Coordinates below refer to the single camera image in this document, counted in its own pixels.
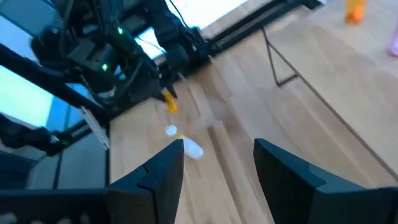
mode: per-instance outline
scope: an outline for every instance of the white object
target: white object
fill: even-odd
[[[105,150],[111,149],[111,141],[105,134],[104,130],[101,128],[98,121],[95,119],[91,111],[84,106],[80,107],[80,112],[85,121],[87,122],[90,129],[93,131],[94,135],[98,138],[100,143],[104,146]]]
[[[203,148],[200,147],[194,140],[185,137],[184,135],[177,135],[177,127],[169,125],[166,127],[166,135],[174,137],[175,139],[182,139],[184,144],[184,153],[192,159],[199,160],[203,156]]]

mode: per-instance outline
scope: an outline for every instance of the pink object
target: pink object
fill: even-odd
[[[393,56],[398,57],[398,25],[394,37],[392,38],[390,53]]]

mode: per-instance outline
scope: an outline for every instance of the green led light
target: green led light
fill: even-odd
[[[102,65],[102,70],[104,70],[104,72],[108,69],[108,65],[107,64],[103,64]]]

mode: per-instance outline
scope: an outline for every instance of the orange object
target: orange object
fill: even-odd
[[[165,101],[166,101],[166,107],[167,109],[169,109],[170,113],[178,113],[180,111],[180,109],[178,108],[178,103],[177,103],[177,99],[174,98],[174,96],[171,94],[171,92],[169,92],[168,90],[164,90],[162,92]]]
[[[358,24],[363,20],[366,0],[347,0],[346,23]]]

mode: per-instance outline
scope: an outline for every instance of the light wood tabletop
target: light wood tabletop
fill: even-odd
[[[345,24],[345,1],[332,1],[269,35],[270,43],[398,174],[398,58],[387,50],[398,1],[368,1],[362,23]]]
[[[248,0],[203,33],[212,36],[264,3]],[[298,8],[266,30],[284,32],[312,13]],[[263,34],[255,33],[174,85],[181,113],[172,116],[163,103],[149,99],[114,119],[110,181],[170,144],[164,130],[174,124],[204,149],[199,161],[185,157],[178,224],[273,223],[254,165],[254,138],[365,187],[397,185],[302,81],[277,88],[268,61]],[[275,64],[283,66],[280,60]],[[291,73],[278,68],[282,76]]]

